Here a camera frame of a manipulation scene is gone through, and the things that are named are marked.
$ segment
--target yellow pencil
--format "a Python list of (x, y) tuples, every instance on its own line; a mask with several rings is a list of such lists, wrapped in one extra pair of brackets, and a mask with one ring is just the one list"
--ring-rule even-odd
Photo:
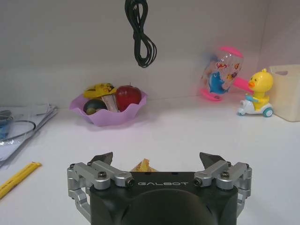
[(29, 174), (35, 171), (41, 163), (32, 162), (25, 166), (22, 170), (16, 173), (13, 177), (11, 177), (8, 181), (6, 181), (3, 185), (0, 186), (0, 199), (5, 196), (11, 189), (21, 183)]

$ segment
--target black cable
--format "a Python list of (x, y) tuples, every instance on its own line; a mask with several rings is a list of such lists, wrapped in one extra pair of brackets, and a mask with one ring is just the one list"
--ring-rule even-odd
[[(142, 6), (142, 15), (140, 14), (140, 6)], [(144, 24), (148, 14), (148, 4), (146, 0), (126, 0), (125, 12), (128, 21), (133, 29), (133, 39), (135, 41), (135, 60), (140, 67), (146, 68), (156, 58), (157, 48), (150, 38), (144, 34)], [(141, 42), (144, 43), (147, 55), (145, 58), (141, 56)]]
[(30, 120), (16, 120), (16, 121), (14, 121), (14, 123), (18, 123), (18, 122), (31, 123), (31, 124), (33, 125), (33, 127), (32, 127), (31, 130), (26, 131), (26, 132), (24, 132), (24, 133), (22, 133), (22, 134), (20, 134), (20, 135), (16, 135), (16, 136), (13, 136), (13, 137), (0, 139), (0, 142), (8, 142), (8, 141), (11, 141), (11, 140), (16, 139), (16, 138), (18, 138), (18, 137), (21, 137), (21, 136), (23, 136), (23, 135), (27, 135), (27, 134), (29, 134), (30, 132), (34, 131), (35, 128), (37, 127), (36, 124), (35, 124), (34, 122), (30, 121)]

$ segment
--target yellow duck toy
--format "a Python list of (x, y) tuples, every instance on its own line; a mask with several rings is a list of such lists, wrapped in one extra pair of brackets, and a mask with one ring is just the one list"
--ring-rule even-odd
[(253, 90), (253, 95), (246, 95), (246, 99), (241, 101), (238, 115), (263, 114), (264, 117), (273, 115), (273, 107), (269, 103), (270, 97), (266, 92), (273, 86), (273, 77), (266, 69), (254, 74), (249, 80), (248, 86)]
[(273, 77), (267, 72), (267, 69), (263, 69), (261, 72), (254, 74), (248, 86), (254, 91), (253, 102), (255, 110), (260, 110), (264, 105), (269, 103), (270, 97), (265, 96), (265, 93), (269, 91), (273, 86)]

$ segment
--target pink fruit bowl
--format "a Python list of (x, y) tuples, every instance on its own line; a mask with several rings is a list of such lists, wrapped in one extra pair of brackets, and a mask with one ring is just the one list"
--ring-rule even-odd
[(130, 104), (126, 110), (122, 112), (111, 112), (106, 109), (100, 109), (98, 112), (87, 115), (83, 111), (84, 104), (88, 101), (87, 98), (83, 97), (83, 95), (75, 98), (71, 104), (69, 109), (78, 115), (82, 116), (87, 122), (93, 123), (94, 125), (108, 126), (108, 125), (119, 125), (125, 123), (131, 119), (133, 119), (136, 113), (146, 104), (147, 94), (142, 92), (142, 99), (139, 104)]

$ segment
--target red apple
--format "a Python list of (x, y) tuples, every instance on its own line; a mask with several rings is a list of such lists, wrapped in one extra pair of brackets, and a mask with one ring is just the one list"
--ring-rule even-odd
[(120, 86), (116, 92), (117, 106), (122, 112), (131, 103), (139, 104), (142, 99), (141, 91), (131, 85)]

